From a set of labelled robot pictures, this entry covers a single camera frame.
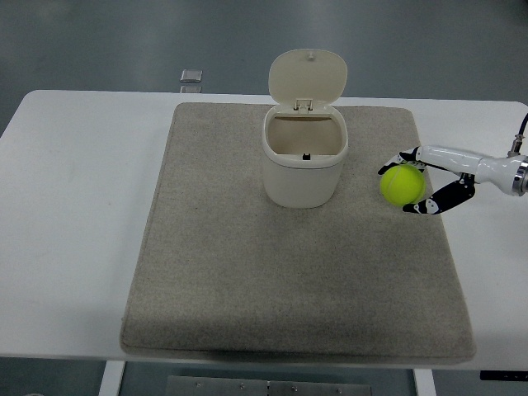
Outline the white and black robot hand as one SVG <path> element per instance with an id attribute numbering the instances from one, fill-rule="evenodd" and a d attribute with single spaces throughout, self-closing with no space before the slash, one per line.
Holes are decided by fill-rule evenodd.
<path id="1" fill-rule="evenodd" d="M 403 211 L 420 215 L 438 215 L 473 198 L 475 186 L 490 182 L 510 196 L 527 192 L 527 157 L 519 153 L 507 158 L 493 158 L 481 153 L 424 145 L 402 151 L 379 171 L 384 175 L 399 165 L 410 165 L 422 172 L 427 166 L 455 174 L 458 179 L 417 203 L 408 203 Z"/>

